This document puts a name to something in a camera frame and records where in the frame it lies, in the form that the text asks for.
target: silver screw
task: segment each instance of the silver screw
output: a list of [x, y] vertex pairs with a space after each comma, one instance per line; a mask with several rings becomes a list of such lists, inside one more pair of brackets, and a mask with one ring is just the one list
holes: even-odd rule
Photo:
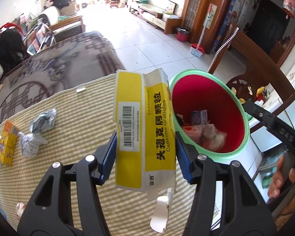
[[94, 155], [88, 155], [85, 157], [85, 160], [88, 161], [88, 162], [91, 162], [95, 159]]
[[206, 160], [207, 156], [205, 154], [199, 154], [198, 159], [199, 160]]
[[236, 161], [236, 160], [232, 161], [231, 164], [236, 168], [238, 168], [240, 166], [239, 161]]
[[60, 165], [61, 165], [61, 163], [56, 161], [56, 162], [53, 163], [53, 168], [59, 168]]

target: red lantern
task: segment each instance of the red lantern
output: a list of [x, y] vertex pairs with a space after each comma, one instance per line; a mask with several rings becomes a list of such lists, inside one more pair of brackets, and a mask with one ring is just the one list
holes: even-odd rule
[[295, 0], [284, 0], [283, 10], [291, 18], [295, 18]]

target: trash can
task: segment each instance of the trash can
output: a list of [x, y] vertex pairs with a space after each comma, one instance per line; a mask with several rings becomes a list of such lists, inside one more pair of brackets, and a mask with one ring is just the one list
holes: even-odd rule
[[190, 31], [186, 27], [177, 27], [177, 40], [180, 42], [185, 42], [188, 39]]
[[244, 150], [249, 141], [249, 123], [241, 103], [222, 81], [201, 70], [185, 70], [172, 78], [170, 90], [174, 113], [183, 115], [186, 123], [191, 122], [191, 111], [206, 109], [210, 123], [227, 133], [223, 148], [212, 152], [192, 141], [173, 116], [175, 131], [185, 143], [215, 162], [234, 159]]

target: black door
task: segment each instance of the black door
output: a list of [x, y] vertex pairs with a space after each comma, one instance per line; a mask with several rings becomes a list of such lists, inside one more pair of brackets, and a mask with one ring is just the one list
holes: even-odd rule
[[288, 23], [282, 8], [270, 0], [261, 0], [247, 36], [269, 55], [275, 42], [283, 37]]

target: human hand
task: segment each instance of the human hand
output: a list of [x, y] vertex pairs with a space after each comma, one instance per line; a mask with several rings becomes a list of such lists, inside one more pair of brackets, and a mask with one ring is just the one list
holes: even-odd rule
[[[283, 155], [279, 158], [277, 162], [277, 170], [272, 178], [272, 182], [270, 184], [268, 190], [269, 198], [276, 198], [280, 195], [280, 190], [283, 186], [283, 175], [281, 172], [283, 166]], [[289, 179], [292, 183], [295, 183], [295, 169], [291, 169], [289, 172]], [[287, 215], [295, 211], [295, 195], [292, 200], [287, 204], [284, 210], [281, 212], [281, 215]]]

